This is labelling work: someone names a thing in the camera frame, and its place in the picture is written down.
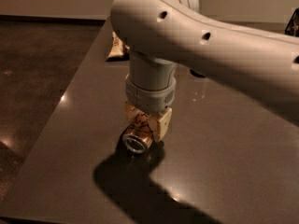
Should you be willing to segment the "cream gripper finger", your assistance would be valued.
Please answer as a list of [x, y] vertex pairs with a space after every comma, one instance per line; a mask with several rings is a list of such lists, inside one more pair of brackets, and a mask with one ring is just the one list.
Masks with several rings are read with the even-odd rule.
[[153, 132], [153, 140], [160, 142], [167, 133], [172, 117], [172, 108], [168, 107], [162, 112], [149, 115], [149, 127]]
[[126, 120], [129, 123], [134, 122], [135, 120], [138, 121], [146, 121], [147, 120], [147, 114], [143, 111], [136, 108], [134, 105], [132, 105], [129, 101], [125, 102], [125, 116]]

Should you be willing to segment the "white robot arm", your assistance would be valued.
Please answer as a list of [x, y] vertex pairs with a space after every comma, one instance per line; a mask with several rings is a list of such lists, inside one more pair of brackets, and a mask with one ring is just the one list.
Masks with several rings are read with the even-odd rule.
[[114, 0], [110, 21], [131, 51], [126, 95], [139, 110], [172, 104], [171, 65], [180, 63], [298, 122], [296, 37], [214, 21], [199, 14], [198, 0]]

